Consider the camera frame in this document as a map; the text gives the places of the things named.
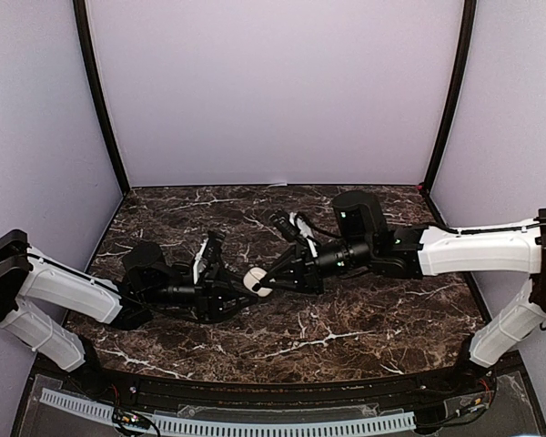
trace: lavender wall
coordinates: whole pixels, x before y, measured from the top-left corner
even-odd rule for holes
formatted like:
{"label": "lavender wall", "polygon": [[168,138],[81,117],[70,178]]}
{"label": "lavender wall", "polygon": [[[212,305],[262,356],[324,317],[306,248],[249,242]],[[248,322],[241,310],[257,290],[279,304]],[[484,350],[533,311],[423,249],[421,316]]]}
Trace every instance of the lavender wall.
{"label": "lavender wall", "polygon": [[130,181],[419,183],[462,3],[90,0]]}
{"label": "lavender wall", "polygon": [[[0,236],[24,229],[82,269],[119,200],[72,3],[0,1]],[[0,437],[10,435],[33,358],[0,331]]]}
{"label": "lavender wall", "polygon": [[[485,0],[433,197],[451,225],[533,217],[546,207],[546,0]],[[523,277],[478,275],[496,314]],[[546,332],[521,353],[546,415]]]}

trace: brown marble surface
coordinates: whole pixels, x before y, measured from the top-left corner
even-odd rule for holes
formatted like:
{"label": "brown marble surface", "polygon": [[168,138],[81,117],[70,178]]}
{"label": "brown marble surface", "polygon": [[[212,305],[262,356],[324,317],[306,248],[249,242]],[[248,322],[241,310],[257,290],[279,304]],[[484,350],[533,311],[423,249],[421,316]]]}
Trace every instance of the brown marble surface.
{"label": "brown marble surface", "polygon": [[[330,201],[362,188],[376,193],[390,225],[432,221],[412,187],[138,188],[127,197],[91,267],[121,279],[121,257],[140,240],[167,261],[189,261],[210,229],[227,234],[223,258],[239,273],[266,267],[287,243],[268,224],[276,209],[302,211],[337,231]],[[124,332],[72,313],[66,326],[96,345],[105,367],[199,381],[327,382],[450,366],[461,341],[483,322],[458,275],[425,280],[371,275],[327,279],[322,296],[278,291],[219,325],[164,316]]]}

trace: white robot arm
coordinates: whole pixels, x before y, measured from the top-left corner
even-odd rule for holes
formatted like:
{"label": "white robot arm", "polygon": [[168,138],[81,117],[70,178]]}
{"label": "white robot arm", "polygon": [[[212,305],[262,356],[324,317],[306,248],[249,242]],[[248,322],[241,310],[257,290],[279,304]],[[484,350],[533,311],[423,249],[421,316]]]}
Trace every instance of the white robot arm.
{"label": "white robot arm", "polygon": [[[499,226],[388,229],[379,201],[370,193],[342,193],[332,207],[341,235],[317,229],[303,214],[274,214],[273,224],[293,244],[268,271],[252,269],[246,287],[262,294],[274,289],[320,294],[324,278],[362,268],[399,279],[483,270],[529,273],[506,308],[464,343],[451,378],[471,382],[546,321],[546,209],[537,218]],[[311,229],[334,239],[320,244]]]}
{"label": "white robot arm", "polygon": [[185,320],[226,320],[258,298],[237,290],[221,267],[223,238],[209,233],[190,265],[174,266],[165,263],[157,244],[142,243],[124,257],[126,278],[119,283],[50,259],[28,244],[23,231],[13,230],[0,239],[0,328],[71,373],[84,390],[103,391],[106,383],[96,376],[100,367],[91,343],[59,326],[27,298],[55,303],[122,330],[151,320],[155,304],[185,310],[180,315]]}

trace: black metal frame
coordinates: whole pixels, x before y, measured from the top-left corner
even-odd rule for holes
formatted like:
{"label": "black metal frame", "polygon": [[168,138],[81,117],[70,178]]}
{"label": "black metal frame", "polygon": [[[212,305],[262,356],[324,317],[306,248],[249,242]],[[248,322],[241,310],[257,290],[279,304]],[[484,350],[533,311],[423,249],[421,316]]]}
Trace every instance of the black metal frame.
{"label": "black metal frame", "polygon": [[103,88],[99,80],[97,71],[97,63],[95,52],[93,50],[93,41],[91,40],[91,32],[89,30],[89,19],[87,16],[85,0],[73,0],[75,9],[76,31],[79,35],[79,43],[81,44],[81,52],[83,53],[83,63],[89,88],[91,89],[91,98],[99,120],[101,134],[106,143],[107,153],[111,159],[111,165],[116,174],[117,183],[121,188],[121,192],[125,195],[129,192],[130,186],[127,180],[126,169],[121,161],[119,149],[117,148],[116,138],[111,127],[111,120],[107,113],[106,101],[103,96]]}
{"label": "black metal frame", "polygon": [[471,33],[475,21],[476,5],[477,0],[465,0],[463,5],[459,43],[457,44],[457,54],[455,55],[455,64],[453,65],[453,72],[451,74],[449,92],[447,94],[445,108],[443,109],[443,116],[440,121],[439,133],[435,140],[429,167],[427,168],[427,174],[425,175],[424,181],[420,184],[422,189],[427,193],[430,193],[435,183],[435,179],[437,178],[437,172],[439,171],[440,163],[443,159],[447,140],[449,139],[449,133],[451,131],[451,125],[453,124],[453,118],[455,116],[455,109],[457,108],[457,103],[459,101],[461,84],[463,83],[465,66],[467,65],[467,57],[470,51]]}
{"label": "black metal frame", "polygon": [[[497,375],[519,371],[531,401],[539,431],[546,435],[546,422],[530,377],[518,351],[505,354],[497,364]],[[317,384],[238,384],[223,382],[182,381],[142,376],[123,371],[107,374],[117,386],[122,404],[143,412],[177,412],[184,405],[214,406],[231,409],[309,409],[378,403],[384,410],[402,408],[416,411],[439,405],[445,396],[421,393],[424,378],[436,377],[442,370],[425,371],[371,380]],[[42,374],[64,382],[63,389],[78,392],[66,374],[49,359],[38,356],[28,377],[25,392],[16,412],[11,436],[16,437],[24,419],[35,376]],[[478,389],[466,390],[464,393]],[[103,398],[113,401],[108,393]]]}

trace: white ball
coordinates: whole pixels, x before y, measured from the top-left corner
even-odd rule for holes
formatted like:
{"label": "white ball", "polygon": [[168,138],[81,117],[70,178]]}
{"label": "white ball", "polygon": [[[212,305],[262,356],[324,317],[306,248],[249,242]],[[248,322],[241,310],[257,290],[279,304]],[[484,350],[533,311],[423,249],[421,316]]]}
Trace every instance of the white ball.
{"label": "white ball", "polygon": [[261,287],[259,291],[253,291],[253,287],[255,287],[263,278],[265,278],[265,275],[267,275],[267,272],[261,267],[254,267],[253,269],[249,270],[245,275],[245,278],[243,278],[243,284],[249,291],[257,293],[260,298],[266,298],[269,293],[273,291],[273,289]]}

